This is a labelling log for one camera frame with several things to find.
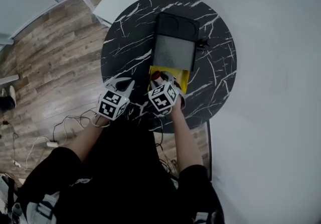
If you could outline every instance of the person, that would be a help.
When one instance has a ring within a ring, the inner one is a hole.
[[[9,88],[9,92],[8,96],[6,89],[2,89],[2,96],[0,97],[0,113],[5,113],[17,106],[16,91],[12,85]]]
[[[224,223],[180,98],[171,117],[178,189],[159,161],[153,132],[120,116],[104,129],[89,124],[30,173],[19,192],[27,221],[31,209],[45,205],[39,210],[45,223]],[[109,122],[94,121],[99,126]],[[56,204],[44,202],[47,195],[58,198]]]

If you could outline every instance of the sleeve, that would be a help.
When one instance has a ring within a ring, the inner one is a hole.
[[[45,194],[53,194],[77,179],[81,161],[70,149],[59,147],[27,177],[19,190],[19,202],[26,215],[29,202],[39,203]]]
[[[185,217],[205,215],[206,221],[197,223],[224,223],[220,201],[204,166],[193,165],[180,173],[178,197]]]

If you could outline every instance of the round table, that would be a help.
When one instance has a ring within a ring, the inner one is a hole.
[[[224,21],[199,0],[139,0],[118,16],[102,48],[103,81],[132,77],[135,86],[124,114],[152,131],[159,132],[162,122],[163,132],[172,133],[170,116],[158,119],[151,114],[157,111],[147,95],[155,20],[160,12],[199,21],[199,38],[208,39],[209,47],[196,51],[194,71],[190,73],[183,110],[190,129],[208,121],[228,98],[236,75],[236,50]]]

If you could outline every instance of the black shirt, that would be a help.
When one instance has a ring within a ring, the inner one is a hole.
[[[176,190],[153,133],[124,119],[104,129],[84,163],[70,149],[54,149],[20,190],[24,214],[29,202],[57,191],[57,223],[193,223],[198,212],[224,222],[206,168],[183,170]]]

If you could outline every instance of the yellow tray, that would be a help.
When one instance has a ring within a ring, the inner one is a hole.
[[[187,83],[189,82],[189,77],[190,77],[190,72],[188,70],[151,66],[149,68],[149,78],[155,71],[167,71],[173,74],[174,77],[177,79],[177,82],[181,85],[182,91],[186,93]]]

